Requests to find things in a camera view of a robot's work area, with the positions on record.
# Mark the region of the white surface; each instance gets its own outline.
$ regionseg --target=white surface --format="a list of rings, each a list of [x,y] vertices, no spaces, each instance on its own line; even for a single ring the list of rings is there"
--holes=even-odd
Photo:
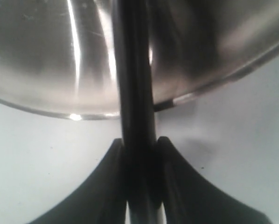
[[[279,58],[158,118],[196,170],[279,224]]]
[[[279,58],[158,118],[159,135],[202,175],[279,224]],[[0,105],[0,224],[27,223],[59,203],[120,136],[118,120],[75,122]]]

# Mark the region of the metal surface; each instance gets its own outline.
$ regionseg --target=metal surface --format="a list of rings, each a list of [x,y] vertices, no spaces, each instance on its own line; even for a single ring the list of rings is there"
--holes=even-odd
[[[279,0],[147,5],[157,111],[279,53]],[[0,0],[0,102],[55,117],[117,117],[110,10],[108,0]]]

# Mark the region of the metal bowl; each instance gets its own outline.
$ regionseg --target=metal bowl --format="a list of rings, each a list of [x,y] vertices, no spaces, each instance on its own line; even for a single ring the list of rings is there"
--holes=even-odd
[[[155,110],[279,54],[279,0],[147,0]],[[119,116],[110,0],[0,0],[0,102],[71,119]]]

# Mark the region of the black rod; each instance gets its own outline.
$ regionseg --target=black rod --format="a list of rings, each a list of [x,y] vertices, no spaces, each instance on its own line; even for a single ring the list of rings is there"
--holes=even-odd
[[[114,0],[112,21],[132,224],[159,223],[148,24],[144,0]]]

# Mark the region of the black pole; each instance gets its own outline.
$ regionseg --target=black pole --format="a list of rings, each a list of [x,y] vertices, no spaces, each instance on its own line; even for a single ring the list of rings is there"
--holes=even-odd
[[[148,25],[144,0],[114,0],[114,46],[132,224],[159,223]]]

